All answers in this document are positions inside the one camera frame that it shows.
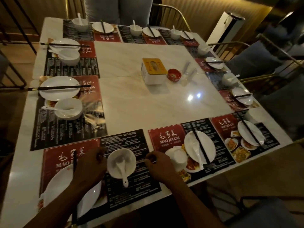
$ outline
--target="white plate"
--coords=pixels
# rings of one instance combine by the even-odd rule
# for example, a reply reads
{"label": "white plate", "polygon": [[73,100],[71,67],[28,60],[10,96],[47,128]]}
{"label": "white plate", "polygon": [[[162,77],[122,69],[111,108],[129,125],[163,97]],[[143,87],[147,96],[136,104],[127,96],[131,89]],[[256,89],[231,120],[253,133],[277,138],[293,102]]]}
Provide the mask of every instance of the white plate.
{"label": "white plate", "polygon": [[[211,140],[211,138],[208,137],[207,134],[201,132],[201,131],[197,131],[197,136],[200,139],[200,142],[207,154],[207,157],[209,158],[209,161],[212,162],[215,158],[216,152],[215,152],[215,146],[213,141]],[[186,134],[185,136],[185,140],[184,140],[184,144],[185,144],[185,149],[188,153],[188,155],[196,162],[199,162],[199,158],[197,157],[195,151],[194,151],[194,147],[199,147],[199,142],[198,140],[196,140],[195,135],[193,134],[192,131],[190,131],[188,134]],[[202,150],[200,149],[200,155],[202,157],[202,161],[203,164],[207,164],[206,159],[203,155]]]}
{"label": "white plate", "polygon": [[[232,95],[233,96],[241,96],[241,95],[245,95],[245,94],[250,94],[249,92],[246,92],[245,90],[243,90],[242,88],[239,87],[235,87],[232,89]],[[240,103],[243,103],[245,105],[251,105],[253,103],[253,96],[247,96],[247,97],[240,97],[240,98],[236,98]]]}
{"label": "white plate", "polygon": [[[157,38],[161,35],[161,33],[157,30],[157,29],[153,29],[151,28],[152,32],[154,33],[154,36]],[[151,33],[151,31],[149,30],[148,27],[143,28],[143,33],[151,38],[153,38],[153,34]]]}
{"label": "white plate", "polygon": [[[44,207],[60,195],[73,179],[73,165],[60,170],[47,185],[44,194]],[[77,206],[77,217],[80,218],[95,204],[101,190],[101,181],[90,189]]]}
{"label": "white plate", "polygon": [[244,138],[242,138],[242,140],[241,140],[241,145],[242,145],[242,147],[244,147],[245,149],[247,149],[247,150],[255,150],[256,148],[257,148],[257,146],[254,146],[254,145],[252,145],[252,147],[247,147],[246,145],[245,145],[245,140],[244,140]]}
{"label": "white plate", "polygon": [[[222,60],[219,59],[219,58],[215,58],[215,57],[207,57],[206,58],[206,62],[221,62]],[[224,63],[208,63],[208,65],[212,66],[213,68],[216,68],[216,69],[222,69],[224,68]]]}
{"label": "white plate", "polygon": [[[109,23],[104,22],[103,26],[105,28],[105,33],[112,33],[114,31],[114,27]],[[101,22],[94,22],[92,24],[92,27],[94,30],[104,33]]]}
{"label": "white plate", "polygon": [[[193,36],[193,34],[192,33],[190,33],[190,32],[187,32],[187,31],[185,31],[186,32],[186,34],[189,36],[189,38],[192,40],[193,38],[194,38],[194,36]],[[186,35],[183,31],[182,31],[182,33],[181,33],[181,36],[183,37],[183,38],[185,38],[185,39],[187,39],[187,40],[189,40],[189,38],[187,37],[187,35]]]}
{"label": "white plate", "polygon": [[[57,43],[57,44],[69,44],[69,45],[80,45],[79,42],[69,39],[69,38],[60,38],[52,41],[51,43]],[[75,49],[79,50],[80,46],[60,46],[60,45],[54,45],[50,46],[52,50],[60,50],[60,49]]]}
{"label": "white plate", "polygon": [[[44,81],[40,87],[54,87],[54,86],[76,86],[79,82],[69,76],[56,76]],[[80,88],[72,89],[58,89],[58,90],[40,90],[40,95],[50,101],[59,101],[66,98],[76,96]]]}
{"label": "white plate", "polygon": [[241,134],[242,138],[245,139],[246,142],[250,143],[251,145],[254,146],[260,146],[263,145],[265,142],[265,137],[262,134],[262,132],[259,130],[259,128],[257,128],[254,124],[252,124],[249,121],[245,121],[244,122],[247,124],[247,126],[249,127],[249,129],[251,130],[251,132],[253,133],[253,135],[256,137],[256,139],[259,141],[260,144],[258,144],[255,139],[251,136],[250,132],[248,131],[248,129],[246,128],[246,126],[242,123],[242,121],[239,121],[238,123],[238,130],[239,133]]}

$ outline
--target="wooden floor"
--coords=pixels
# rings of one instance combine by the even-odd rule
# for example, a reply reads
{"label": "wooden floor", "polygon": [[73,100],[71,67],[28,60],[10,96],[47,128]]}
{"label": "wooden floor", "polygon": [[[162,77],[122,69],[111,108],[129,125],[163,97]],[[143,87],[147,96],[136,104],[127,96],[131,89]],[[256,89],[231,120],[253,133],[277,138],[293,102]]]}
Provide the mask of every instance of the wooden floor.
{"label": "wooden floor", "polygon": [[[32,80],[32,69],[35,62],[35,54],[28,45],[0,45],[0,50],[5,53],[8,59],[13,63],[23,78],[29,84]],[[19,127],[23,114],[27,92],[0,90],[0,133],[2,137],[16,143]],[[292,144],[288,147],[277,150],[269,155],[251,161],[238,168],[230,170],[224,174],[216,176],[207,182],[213,186],[233,194],[237,199],[241,196],[256,195],[288,195],[304,196],[304,149],[299,144]],[[5,185],[9,175],[10,160],[6,163],[5,171],[2,171],[0,189],[0,200],[4,196]],[[211,190],[211,193],[218,197],[225,195]],[[216,207],[234,211],[229,205],[220,200],[214,200]],[[286,206],[290,210],[304,212],[304,201],[287,202]],[[138,219],[138,214],[131,213]],[[231,217],[231,214],[225,214],[218,211],[222,220]],[[294,216],[298,226],[304,228],[304,216]],[[117,218],[107,222],[105,226],[115,227],[114,224],[120,224]]]}

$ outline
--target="white marble tabletop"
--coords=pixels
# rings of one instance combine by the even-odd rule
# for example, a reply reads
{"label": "white marble tabletop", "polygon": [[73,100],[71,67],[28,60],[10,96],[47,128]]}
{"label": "white marble tabletop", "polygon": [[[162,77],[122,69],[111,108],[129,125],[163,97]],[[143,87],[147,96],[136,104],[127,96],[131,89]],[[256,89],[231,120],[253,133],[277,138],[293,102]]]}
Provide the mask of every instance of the white marble tabletop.
{"label": "white marble tabletop", "polygon": [[[63,20],[45,18],[40,41],[62,38],[62,35]],[[205,44],[198,34],[194,35],[198,43]],[[229,105],[184,46],[94,43],[108,135],[143,129],[148,147],[152,151],[149,129],[232,113]],[[166,80],[165,84],[158,88],[147,86],[140,74],[143,57],[158,57],[167,69],[180,70],[186,61],[191,61],[191,67],[197,68],[200,74],[195,75],[186,85]],[[36,57],[34,79],[44,74],[45,61],[46,46],[42,45]],[[0,227],[3,228],[23,227],[37,214],[43,150],[30,151],[37,99],[37,93],[28,93],[1,213]],[[264,125],[279,141],[279,146],[191,182],[189,186],[292,143],[274,119],[267,113],[266,115]],[[161,192],[96,218],[81,227],[95,227],[171,194],[164,185],[161,184],[161,187]]]}

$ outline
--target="gray pants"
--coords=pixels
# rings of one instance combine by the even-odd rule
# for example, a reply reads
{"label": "gray pants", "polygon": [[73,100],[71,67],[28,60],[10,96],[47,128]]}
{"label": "gray pants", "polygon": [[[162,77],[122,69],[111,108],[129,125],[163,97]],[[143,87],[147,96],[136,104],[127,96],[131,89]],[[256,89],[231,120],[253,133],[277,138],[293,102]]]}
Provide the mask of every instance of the gray pants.
{"label": "gray pants", "polygon": [[90,22],[101,19],[111,24],[146,27],[149,22],[153,0],[84,0],[86,18]]}

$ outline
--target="tissue box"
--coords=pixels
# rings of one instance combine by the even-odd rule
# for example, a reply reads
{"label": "tissue box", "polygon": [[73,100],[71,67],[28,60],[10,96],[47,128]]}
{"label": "tissue box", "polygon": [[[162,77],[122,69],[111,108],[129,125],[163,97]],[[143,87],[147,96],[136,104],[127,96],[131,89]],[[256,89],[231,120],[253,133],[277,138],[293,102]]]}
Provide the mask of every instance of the tissue box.
{"label": "tissue box", "polygon": [[147,85],[163,84],[168,71],[159,58],[143,58],[141,75]]}

